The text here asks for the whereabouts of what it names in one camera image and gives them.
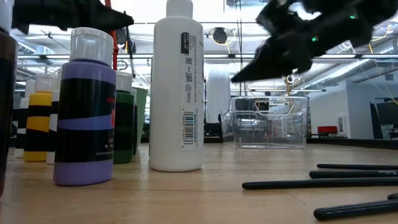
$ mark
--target yellow stripe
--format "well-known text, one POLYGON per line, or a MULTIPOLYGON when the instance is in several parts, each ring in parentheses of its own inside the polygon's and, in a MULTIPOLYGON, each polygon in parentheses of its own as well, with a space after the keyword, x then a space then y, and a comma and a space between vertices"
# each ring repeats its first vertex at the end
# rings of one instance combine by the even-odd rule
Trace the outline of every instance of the yellow stripe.
POLYGON ((24 152, 25 162, 45 162, 47 152, 24 152))
POLYGON ((51 106, 51 93, 34 93, 29 98, 29 105, 51 106))
POLYGON ((44 131, 47 133, 49 131, 49 123, 50 117, 28 117, 26 122, 26 128, 36 131, 44 131))

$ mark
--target yellow bottle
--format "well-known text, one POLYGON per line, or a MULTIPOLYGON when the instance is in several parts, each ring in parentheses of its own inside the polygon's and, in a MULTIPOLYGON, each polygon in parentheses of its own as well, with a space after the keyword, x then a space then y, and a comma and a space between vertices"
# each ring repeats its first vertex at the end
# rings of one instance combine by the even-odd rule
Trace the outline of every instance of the yellow bottle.
POLYGON ((37 74, 35 93, 29 98, 26 122, 25 162, 45 162, 50 147, 49 122, 52 91, 57 87, 56 74, 37 74))

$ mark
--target barcode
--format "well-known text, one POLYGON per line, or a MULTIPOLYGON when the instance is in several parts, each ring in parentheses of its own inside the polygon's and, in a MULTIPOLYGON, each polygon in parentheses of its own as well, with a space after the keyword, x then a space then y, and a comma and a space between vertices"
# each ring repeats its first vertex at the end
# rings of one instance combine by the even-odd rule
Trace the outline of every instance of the barcode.
POLYGON ((192 58, 190 58, 190 57, 185 57, 185 63, 186 63, 187 65, 191 65, 191 64, 192 64, 192 58))
POLYGON ((194 142, 194 120, 192 112, 183 113, 183 143, 184 145, 193 144, 194 142))

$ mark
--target paint bottle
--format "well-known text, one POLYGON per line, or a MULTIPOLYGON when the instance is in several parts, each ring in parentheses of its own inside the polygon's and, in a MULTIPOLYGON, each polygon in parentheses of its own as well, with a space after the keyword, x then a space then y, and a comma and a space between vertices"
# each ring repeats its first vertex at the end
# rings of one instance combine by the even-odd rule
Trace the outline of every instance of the paint bottle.
POLYGON ((26 121, 25 162, 45 162, 50 147, 49 124, 52 92, 57 87, 57 74, 36 75, 35 93, 29 97, 26 121))
POLYGON ((14 157, 23 158, 25 149, 25 134, 26 134, 26 122, 29 114, 29 97, 35 92, 35 80, 27 80, 25 86, 25 97, 21 99, 18 110, 18 130, 17 130, 17 142, 15 146, 14 157))
POLYGON ((13 0, 0 0, 0 197, 6 178, 18 42, 10 35, 13 0))
POLYGON ((89 185, 112 176, 116 72, 113 39, 86 27, 72 32, 70 62, 62 67, 54 182, 89 185))
POLYGON ((155 25, 149 165, 185 172, 203 165, 203 27, 191 0, 168 0, 155 25))
POLYGON ((133 121, 133 137, 132 137, 132 155, 137 154, 138 148, 138 106, 137 106, 137 90, 131 89, 131 95, 134 97, 134 121, 133 121))
POLYGON ((114 164, 132 160, 134 137, 134 96, 131 94, 132 75, 116 72, 116 117, 114 127, 114 164))
POLYGON ((49 138, 50 146, 47 151, 46 163, 54 165, 55 159, 55 147, 57 145, 57 123, 58 123, 58 102, 60 100, 60 84, 62 77, 62 68, 58 71, 58 82, 56 89, 52 92, 51 99, 51 113, 50 113, 50 125, 49 125, 49 138))

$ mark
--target table surface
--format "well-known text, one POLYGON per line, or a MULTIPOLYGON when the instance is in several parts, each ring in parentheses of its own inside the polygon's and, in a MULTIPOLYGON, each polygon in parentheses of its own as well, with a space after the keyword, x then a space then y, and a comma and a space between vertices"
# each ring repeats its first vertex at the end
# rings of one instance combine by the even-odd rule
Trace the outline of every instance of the table surface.
MULTIPOLYGON (((0 223, 318 223, 313 211, 385 200, 398 187, 248 191, 245 181, 308 179, 318 163, 397 164, 398 151, 310 144, 306 150, 239 151, 205 144, 202 170, 163 173, 148 167, 148 145, 134 162, 114 166, 112 180, 57 187, 53 167, 10 152, 0 223)), ((398 213, 327 223, 397 223, 398 213)))

